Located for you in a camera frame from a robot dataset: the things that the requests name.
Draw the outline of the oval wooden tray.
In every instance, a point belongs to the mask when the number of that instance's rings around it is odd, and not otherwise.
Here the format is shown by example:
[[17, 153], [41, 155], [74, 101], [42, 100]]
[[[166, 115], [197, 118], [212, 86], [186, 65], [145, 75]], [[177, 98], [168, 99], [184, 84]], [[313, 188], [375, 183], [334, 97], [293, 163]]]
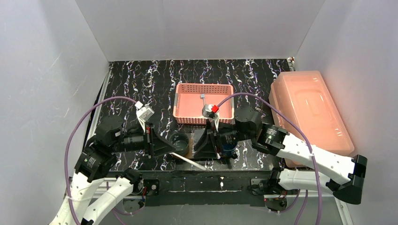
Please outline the oval wooden tray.
[[194, 158], [193, 155], [185, 155], [185, 156], [181, 156], [177, 153], [170, 153], [170, 155], [174, 158], [177, 159], [181, 159], [183, 160], [185, 159], [189, 159], [189, 160], [193, 160], [193, 161], [204, 161], [204, 160], [210, 160], [210, 159], [214, 159], [214, 160], [222, 160], [222, 159], [236, 159], [236, 157], [231, 157], [231, 156], [223, 156], [223, 155], [218, 155], [216, 158]]

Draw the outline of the dark blue cup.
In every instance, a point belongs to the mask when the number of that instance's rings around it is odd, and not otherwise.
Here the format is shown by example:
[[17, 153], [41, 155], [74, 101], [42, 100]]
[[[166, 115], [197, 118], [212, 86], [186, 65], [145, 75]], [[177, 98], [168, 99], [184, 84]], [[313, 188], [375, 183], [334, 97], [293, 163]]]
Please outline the dark blue cup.
[[221, 157], [236, 159], [237, 158], [236, 147], [237, 143], [223, 144], [221, 150]]

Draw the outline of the dark grey cup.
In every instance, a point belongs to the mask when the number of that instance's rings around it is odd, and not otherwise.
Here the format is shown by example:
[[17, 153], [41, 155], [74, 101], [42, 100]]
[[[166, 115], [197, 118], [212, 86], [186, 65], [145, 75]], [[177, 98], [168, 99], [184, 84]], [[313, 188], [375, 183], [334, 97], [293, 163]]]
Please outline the dark grey cup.
[[174, 133], [170, 136], [169, 141], [175, 147], [175, 153], [181, 156], [185, 156], [188, 154], [190, 147], [189, 147], [189, 138], [184, 133]]

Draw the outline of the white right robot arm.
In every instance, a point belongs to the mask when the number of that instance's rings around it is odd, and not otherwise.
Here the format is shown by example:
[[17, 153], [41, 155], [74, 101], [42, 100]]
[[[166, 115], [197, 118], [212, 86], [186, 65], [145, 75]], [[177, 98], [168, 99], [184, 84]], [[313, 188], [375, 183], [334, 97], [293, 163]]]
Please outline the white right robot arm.
[[366, 157], [341, 156], [310, 145], [281, 127], [262, 122], [261, 115], [250, 107], [240, 107], [232, 123], [221, 122], [216, 105], [203, 106], [202, 114], [206, 129], [194, 146], [195, 159], [232, 158], [237, 143], [249, 140], [261, 153], [308, 167], [306, 171], [274, 168], [267, 180], [255, 184], [254, 192], [320, 190], [349, 204], [361, 203]]

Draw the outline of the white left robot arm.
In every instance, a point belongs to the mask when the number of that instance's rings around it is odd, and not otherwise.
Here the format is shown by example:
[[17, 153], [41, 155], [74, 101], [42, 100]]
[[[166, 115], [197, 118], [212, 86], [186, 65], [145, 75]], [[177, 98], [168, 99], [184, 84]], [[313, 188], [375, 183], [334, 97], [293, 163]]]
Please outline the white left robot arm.
[[175, 146], [160, 136], [152, 123], [139, 124], [123, 130], [124, 120], [119, 116], [107, 116], [97, 126], [82, 151], [69, 185], [69, 196], [52, 220], [53, 225], [97, 225], [124, 197], [133, 194], [144, 197], [142, 173], [126, 169], [114, 184], [96, 201], [92, 198], [98, 187], [105, 181], [109, 171], [117, 162], [116, 153], [140, 151], [151, 157], [175, 152]]

